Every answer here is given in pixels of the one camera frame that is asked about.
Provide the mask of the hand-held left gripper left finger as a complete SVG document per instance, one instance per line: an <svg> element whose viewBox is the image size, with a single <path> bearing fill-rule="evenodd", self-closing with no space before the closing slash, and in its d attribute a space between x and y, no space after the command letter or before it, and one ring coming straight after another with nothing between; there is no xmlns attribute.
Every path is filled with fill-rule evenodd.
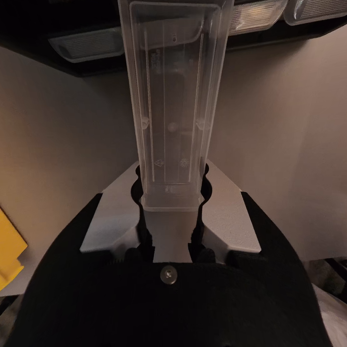
<svg viewBox="0 0 347 347"><path fill-rule="evenodd" d="M139 162L135 162L101 195L80 251L110 251L123 259L127 250L138 249L152 263L153 239L147 229L141 197L143 195Z"/></svg>

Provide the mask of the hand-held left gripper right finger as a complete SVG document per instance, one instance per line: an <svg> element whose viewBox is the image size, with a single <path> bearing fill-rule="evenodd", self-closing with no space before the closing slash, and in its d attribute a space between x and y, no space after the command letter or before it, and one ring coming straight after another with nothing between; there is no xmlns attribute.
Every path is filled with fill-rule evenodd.
<svg viewBox="0 0 347 347"><path fill-rule="evenodd" d="M236 262L237 257L261 256L242 191L210 160L206 163L201 194L203 201L188 244L192 262L205 257L228 263Z"/></svg>

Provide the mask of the yellow storage bin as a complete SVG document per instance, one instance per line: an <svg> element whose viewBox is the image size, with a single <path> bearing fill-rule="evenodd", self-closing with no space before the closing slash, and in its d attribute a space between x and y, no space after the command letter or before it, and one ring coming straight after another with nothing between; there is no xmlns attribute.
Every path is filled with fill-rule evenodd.
<svg viewBox="0 0 347 347"><path fill-rule="evenodd" d="M18 257L27 248L27 243L17 229L0 210L0 290L3 290L23 270Z"/></svg>

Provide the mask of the clear plastic drawer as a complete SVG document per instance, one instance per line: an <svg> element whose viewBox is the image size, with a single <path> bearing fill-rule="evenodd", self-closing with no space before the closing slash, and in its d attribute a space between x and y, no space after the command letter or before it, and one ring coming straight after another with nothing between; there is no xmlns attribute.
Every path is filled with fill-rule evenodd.
<svg viewBox="0 0 347 347"><path fill-rule="evenodd" d="M118 1L146 211L196 211L234 1Z"/></svg>

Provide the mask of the black drawer cabinet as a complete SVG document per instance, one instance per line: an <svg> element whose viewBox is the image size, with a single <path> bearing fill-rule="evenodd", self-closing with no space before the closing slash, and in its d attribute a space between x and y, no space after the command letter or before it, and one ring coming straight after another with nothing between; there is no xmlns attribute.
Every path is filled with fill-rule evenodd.
<svg viewBox="0 0 347 347"><path fill-rule="evenodd" d="M281 17L271 28L228 38L226 53L273 44L307 41L346 26L346 15L296 26ZM120 26L117 1L1 0L1 47L75 77L127 72L125 54L71 63L50 38Z"/></svg>

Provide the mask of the person's grey clothing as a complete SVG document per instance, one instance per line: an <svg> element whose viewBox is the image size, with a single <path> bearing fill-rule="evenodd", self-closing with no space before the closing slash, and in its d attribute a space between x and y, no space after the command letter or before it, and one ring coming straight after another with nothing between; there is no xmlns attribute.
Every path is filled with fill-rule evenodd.
<svg viewBox="0 0 347 347"><path fill-rule="evenodd" d="M337 297L312 284L323 323L334 347L347 346L347 305Z"/></svg>

